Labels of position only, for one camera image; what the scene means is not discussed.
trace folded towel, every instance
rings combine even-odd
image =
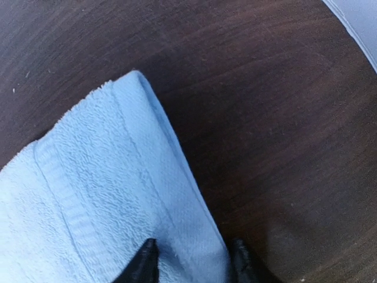
[[[226,282],[226,247],[137,71],[24,148],[0,188],[0,282],[109,283],[147,238],[161,252],[160,282]]]
[[[337,16],[356,43],[359,44],[377,73],[377,1],[322,1]]]

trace white surface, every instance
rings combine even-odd
[[[359,44],[377,73],[377,0],[323,0]]]

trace wooden surface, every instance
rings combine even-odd
[[[285,282],[377,280],[377,75],[316,0],[0,1],[0,167],[144,72],[225,239]]]

